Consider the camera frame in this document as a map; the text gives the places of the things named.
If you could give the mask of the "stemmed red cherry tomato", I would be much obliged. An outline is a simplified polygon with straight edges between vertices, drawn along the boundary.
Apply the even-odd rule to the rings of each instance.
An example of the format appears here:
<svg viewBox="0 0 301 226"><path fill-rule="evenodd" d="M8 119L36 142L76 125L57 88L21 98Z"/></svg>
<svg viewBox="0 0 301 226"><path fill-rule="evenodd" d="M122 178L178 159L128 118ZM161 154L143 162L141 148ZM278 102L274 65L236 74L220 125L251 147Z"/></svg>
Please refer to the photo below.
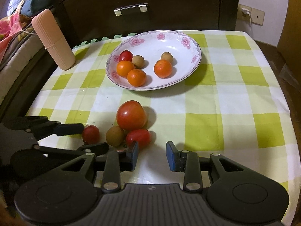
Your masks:
<svg viewBox="0 0 301 226"><path fill-rule="evenodd" d="M82 139L85 144L97 144L100 141L100 131L94 125L88 125L82 132Z"/></svg>

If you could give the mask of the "brown wooden wardrobe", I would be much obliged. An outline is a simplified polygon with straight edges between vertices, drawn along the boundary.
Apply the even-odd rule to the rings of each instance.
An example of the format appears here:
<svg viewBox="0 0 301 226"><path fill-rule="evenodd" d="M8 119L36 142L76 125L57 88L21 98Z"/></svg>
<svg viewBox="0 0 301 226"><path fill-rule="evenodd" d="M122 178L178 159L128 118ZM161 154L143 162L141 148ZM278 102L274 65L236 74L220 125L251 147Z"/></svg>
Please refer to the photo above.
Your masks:
<svg viewBox="0 0 301 226"><path fill-rule="evenodd" d="M277 48L289 69L300 79L300 0L288 0L286 19Z"/></svg>

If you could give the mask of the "small orange tangerine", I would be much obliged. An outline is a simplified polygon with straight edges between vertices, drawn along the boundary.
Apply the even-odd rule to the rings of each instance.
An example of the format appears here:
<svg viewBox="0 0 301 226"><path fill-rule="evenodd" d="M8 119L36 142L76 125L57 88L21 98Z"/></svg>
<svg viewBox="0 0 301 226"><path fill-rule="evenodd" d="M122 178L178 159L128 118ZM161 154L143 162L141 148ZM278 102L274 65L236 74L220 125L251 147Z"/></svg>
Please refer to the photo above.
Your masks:
<svg viewBox="0 0 301 226"><path fill-rule="evenodd" d="M154 73L159 78L167 78L171 75L173 66L168 60L158 60L154 65Z"/></svg>

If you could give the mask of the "green foam mat edge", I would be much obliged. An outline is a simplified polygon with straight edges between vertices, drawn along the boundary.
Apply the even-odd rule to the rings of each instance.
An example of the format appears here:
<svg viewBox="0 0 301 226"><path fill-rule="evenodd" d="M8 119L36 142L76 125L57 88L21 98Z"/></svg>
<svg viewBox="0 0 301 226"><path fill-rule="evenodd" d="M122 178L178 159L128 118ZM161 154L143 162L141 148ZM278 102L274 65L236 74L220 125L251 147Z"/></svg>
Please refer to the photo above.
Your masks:
<svg viewBox="0 0 301 226"><path fill-rule="evenodd" d="M125 37L125 36L135 36L135 35L137 35L136 32L135 33L128 33L127 35L118 34L118 35L114 35L113 39L118 39L118 38ZM96 39L92 39L90 41L83 41L80 45L74 46L73 49L78 48L78 47L82 47L84 45L90 45L90 44L98 42L98 41L106 41L106 40L109 40L109 39L110 39L109 37L102 37L101 39L96 38Z"/></svg>

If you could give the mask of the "pale longan fruit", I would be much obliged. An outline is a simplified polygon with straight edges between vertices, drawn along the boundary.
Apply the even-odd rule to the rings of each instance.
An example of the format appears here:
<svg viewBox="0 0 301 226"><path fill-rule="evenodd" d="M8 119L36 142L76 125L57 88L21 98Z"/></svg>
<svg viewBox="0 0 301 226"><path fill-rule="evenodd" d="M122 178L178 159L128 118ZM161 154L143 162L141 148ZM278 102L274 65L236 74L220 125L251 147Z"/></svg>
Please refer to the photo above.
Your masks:
<svg viewBox="0 0 301 226"><path fill-rule="evenodd" d="M144 67L145 60L141 55L136 55L132 58L131 62L136 68L142 69Z"/></svg>

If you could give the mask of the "pink floral blanket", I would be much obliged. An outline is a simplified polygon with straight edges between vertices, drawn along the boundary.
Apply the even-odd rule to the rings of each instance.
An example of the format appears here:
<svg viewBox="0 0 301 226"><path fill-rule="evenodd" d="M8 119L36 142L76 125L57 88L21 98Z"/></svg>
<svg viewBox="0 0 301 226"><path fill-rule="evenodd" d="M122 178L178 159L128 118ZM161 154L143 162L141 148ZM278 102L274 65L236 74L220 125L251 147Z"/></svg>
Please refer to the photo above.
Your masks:
<svg viewBox="0 0 301 226"><path fill-rule="evenodd" d="M1 64L4 64L25 41L28 33L24 31L33 31L30 27L32 19L21 14L24 3L25 0L21 0L11 15L1 19Z"/></svg>

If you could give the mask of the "white floral porcelain plate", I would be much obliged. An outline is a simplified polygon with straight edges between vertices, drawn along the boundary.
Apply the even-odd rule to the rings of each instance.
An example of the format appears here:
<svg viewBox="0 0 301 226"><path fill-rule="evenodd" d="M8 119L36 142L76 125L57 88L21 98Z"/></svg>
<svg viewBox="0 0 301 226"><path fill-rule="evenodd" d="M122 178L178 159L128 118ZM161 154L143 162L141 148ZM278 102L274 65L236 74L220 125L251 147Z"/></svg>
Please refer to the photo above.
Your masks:
<svg viewBox="0 0 301 226"><path fill-rule="evenodd" d="M117 74L118 57L124 51L146 60L143 71L146 83L141 87L132 86L126 78ZM173 56L173 71L167 78L159 78L154 72L155 63L164 52ZM106 75L119 87L132 91L150 91L175 85L188 78L201 63L202 52L198 43L190 36L179 31L157 30L144 32L122 41L110 54L106 63Z"/></svg>

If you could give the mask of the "dark wooden cabinet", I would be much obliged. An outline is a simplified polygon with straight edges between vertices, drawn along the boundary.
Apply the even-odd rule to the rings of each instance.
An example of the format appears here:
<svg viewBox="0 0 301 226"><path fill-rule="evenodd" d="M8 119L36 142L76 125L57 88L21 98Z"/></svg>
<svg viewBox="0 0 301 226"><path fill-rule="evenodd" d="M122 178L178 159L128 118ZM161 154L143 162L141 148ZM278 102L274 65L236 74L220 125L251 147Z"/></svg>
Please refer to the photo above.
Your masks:
<svg viewBox="0 0 301 226"><path fill-rule="evenodd" d="M239 0L50 0L71 46L153 30L233 30Z"/></svg>

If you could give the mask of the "beige wall socket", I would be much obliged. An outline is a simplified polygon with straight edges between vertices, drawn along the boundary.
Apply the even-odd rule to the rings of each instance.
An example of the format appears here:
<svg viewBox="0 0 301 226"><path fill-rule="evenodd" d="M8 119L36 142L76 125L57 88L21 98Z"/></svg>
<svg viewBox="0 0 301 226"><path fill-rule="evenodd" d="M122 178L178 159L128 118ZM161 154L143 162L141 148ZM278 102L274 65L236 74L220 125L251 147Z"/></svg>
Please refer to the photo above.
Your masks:
<svg viewBox="0 0 301 226"><path fill-rule="evenodd" d="M253 24L262 26L264 22L265 12L246 5L238 5L237 19L243 21L251 21Z"/></svg>

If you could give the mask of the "brown longan fruit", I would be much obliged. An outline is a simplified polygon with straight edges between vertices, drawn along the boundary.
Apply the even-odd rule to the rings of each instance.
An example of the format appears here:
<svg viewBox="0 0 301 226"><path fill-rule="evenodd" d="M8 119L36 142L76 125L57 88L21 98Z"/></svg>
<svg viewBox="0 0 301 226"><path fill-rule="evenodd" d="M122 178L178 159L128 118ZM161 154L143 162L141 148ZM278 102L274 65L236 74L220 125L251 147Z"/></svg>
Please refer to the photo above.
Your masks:
<svg viewBox="0 0 301 226"><path fill-rule="evenodd" d="M111 127L106 133L106 141L112 147L120 146L125 139L124 130L119 126Z"/></svg>

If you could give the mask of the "tan longan fruit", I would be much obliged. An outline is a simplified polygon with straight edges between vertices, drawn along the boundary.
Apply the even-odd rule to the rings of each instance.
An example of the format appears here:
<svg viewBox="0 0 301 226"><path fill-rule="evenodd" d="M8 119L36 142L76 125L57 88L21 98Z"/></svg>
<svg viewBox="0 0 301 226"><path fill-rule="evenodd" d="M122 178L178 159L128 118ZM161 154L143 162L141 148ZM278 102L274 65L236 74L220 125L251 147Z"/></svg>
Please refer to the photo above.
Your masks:
<svg viewBox="0 0 301 226"><path fill-rule="evenodd" d="M172 54L169 53L169 52L164 52L164 53L161 55L161 60L166 60L166 61L172 63L172 62L173 62L173 56L172 56Z"/></svg>

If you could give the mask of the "large red tomato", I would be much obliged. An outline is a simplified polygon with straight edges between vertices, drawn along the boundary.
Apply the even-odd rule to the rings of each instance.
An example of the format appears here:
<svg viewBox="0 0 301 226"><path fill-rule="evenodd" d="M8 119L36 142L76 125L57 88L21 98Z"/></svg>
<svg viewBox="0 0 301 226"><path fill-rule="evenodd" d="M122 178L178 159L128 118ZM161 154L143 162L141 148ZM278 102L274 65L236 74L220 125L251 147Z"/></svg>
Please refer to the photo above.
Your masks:
<svg viewBox="0 0 301 226"><path fill-rule="evenodd" d="M127 101L118 108L116 121L127 131L142 129L147 122L146 111L138 101Z"/></svg>

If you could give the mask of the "pink ribbed cylindrical case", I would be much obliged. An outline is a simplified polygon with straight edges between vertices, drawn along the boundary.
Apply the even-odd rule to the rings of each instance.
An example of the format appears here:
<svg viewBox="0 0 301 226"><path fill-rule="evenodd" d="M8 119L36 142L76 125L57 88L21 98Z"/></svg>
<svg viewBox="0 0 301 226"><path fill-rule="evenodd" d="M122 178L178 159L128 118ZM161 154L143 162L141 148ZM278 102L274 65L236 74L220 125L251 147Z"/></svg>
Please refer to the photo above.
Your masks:
<svg viewBox="0 0 301 226"><path fill-rule="evenodd" d="M75 63L75 55L68 45L51 10L45 9L32 19L32 26L57 66L70 69Z"/></svg>

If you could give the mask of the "small red cherry tomato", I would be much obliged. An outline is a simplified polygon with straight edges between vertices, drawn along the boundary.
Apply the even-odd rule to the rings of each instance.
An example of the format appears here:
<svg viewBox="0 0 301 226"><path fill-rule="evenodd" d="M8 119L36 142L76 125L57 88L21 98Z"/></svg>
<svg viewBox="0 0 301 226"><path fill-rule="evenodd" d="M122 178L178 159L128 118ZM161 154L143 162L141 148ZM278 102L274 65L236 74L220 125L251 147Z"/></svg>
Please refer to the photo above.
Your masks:
<svg viewBox="0 0 301 226"><path fill-rule="evenodd" d="M148 130L139 129L130 131L125 139L128 146L132 146L135 142L138 142L139 148L147 147L151 142L151 134Z"/></svg>

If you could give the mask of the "grey mattress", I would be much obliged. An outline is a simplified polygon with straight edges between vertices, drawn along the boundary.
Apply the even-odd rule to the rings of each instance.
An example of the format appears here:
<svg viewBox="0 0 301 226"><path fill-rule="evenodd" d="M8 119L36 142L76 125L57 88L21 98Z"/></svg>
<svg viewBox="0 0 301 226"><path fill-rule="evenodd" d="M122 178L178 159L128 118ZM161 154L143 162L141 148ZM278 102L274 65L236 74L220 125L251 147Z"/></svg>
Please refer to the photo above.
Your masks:
<svg viewBox="0 0 301 226"><path fill-rule="evenodd" d="M37 35L31 35L1 70L1 103L29 61L44 46Z"/></svg>

